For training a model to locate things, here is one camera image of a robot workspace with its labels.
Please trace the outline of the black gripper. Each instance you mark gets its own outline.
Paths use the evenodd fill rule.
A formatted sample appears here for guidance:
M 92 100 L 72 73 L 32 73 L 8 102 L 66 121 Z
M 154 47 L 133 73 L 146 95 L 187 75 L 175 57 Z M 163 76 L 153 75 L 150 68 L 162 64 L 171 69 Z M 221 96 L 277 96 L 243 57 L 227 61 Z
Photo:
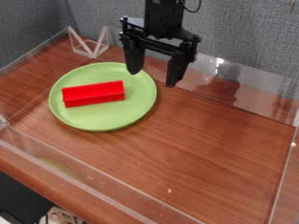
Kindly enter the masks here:
M 173 88 L 183 79 L 195 60 L 201 37 L 183 28 L 183 14 L 190 10 L 186 0 L 145 0 L 145 16 L 123 16 L 121 40 L 125 44 L 126 67 L 138 74 L 145 66 L 146 50 L 173 56 L 169 61 L 166 86 Z

